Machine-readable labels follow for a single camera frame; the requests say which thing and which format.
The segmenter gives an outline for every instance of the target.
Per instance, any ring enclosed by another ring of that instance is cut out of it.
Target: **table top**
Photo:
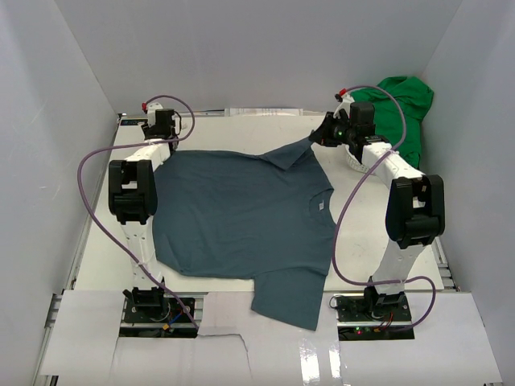
[[[263,154],[288,143],[305,138],[316,129],[323,117],[200,117],[191,137],[179,144],[179,150],[231,150],[246,154]],[[138,126],[120,126],[115,145],[143,141]],[[110,159],[123,159],[136,149],[115,150]],[[362,174],[352,170],[345,161],[345,149],[313,145],[315,156],[328,176],[335,191],[330,208],[337,220],[345,200]],[[388,189],[375,176],[370,176],[353,200],[342,223],[337,243],[340,271],[357,281],[367,281],[386,249],[388,235],[385,212]],[[98,219],[119,239],[124,240],[122,227],[108,209],[107,175],[102,183],[95,213]],[[167,286],[178,292],[251,291],[252,280],[185,277],[163,265]],[[435,259],[435,248],[430,246],[418,257],[410,277],[426,275],[443,288]],[[132,288],[130,258],[93,224],[85,244],[76,290],[124,290]],[[331,267],[325,282],[326,291],[355,290],[341,281]],[[425,281],[406,285],[407,290],[429,290]]]

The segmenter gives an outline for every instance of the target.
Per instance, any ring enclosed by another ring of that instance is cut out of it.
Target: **dark teal t-shirt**
[[[310,141],[259,156],[177,151],[155,183],[159,261],[185,276],[252,278],[254,311],[316,329],[335,224]]]

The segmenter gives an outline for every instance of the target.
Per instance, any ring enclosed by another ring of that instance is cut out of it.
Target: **green fabric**
[[[418,167],[422,153],[420,124],[431,107],[433,90],[416,76],[392,76],[377,86],[392,94],[401,106],[406,117],[406,140],[398,150],[411,166]],[[373,102],[376,134],[384,135],[392,144],[399,142],[402,136],[401,118],[395,104],[385,94],[373,88],[363,88],[353,92],[352,97],[356,102]]]

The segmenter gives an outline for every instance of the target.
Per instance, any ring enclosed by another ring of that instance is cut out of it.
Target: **fabric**
[[[386,78],[377,86],[392,94],[401,106],[406,118],[406,140],[398,150],[412,167],[418,168],[422,153],[420,124],[431,108],[433,90],[416,76]],[[399,142],[402,136],[401,117],[395,104],[384,93],[363,88],[352,92],[352,97],[356,102],[373,102],[376,109],[376,134],[384,135],[393,145]]]
[[[177,151],[155,183],[159,261],[186,276],[253,278],[253,310],[316,329],[335,224],[309,140],[261,156]]]

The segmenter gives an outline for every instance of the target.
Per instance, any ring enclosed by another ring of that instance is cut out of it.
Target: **gray shirt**
[[[259,156],[177,151],[155,183],[159,261],[186,276],[253,278],[254,311],[316,329],[335,224],[310,141]]]

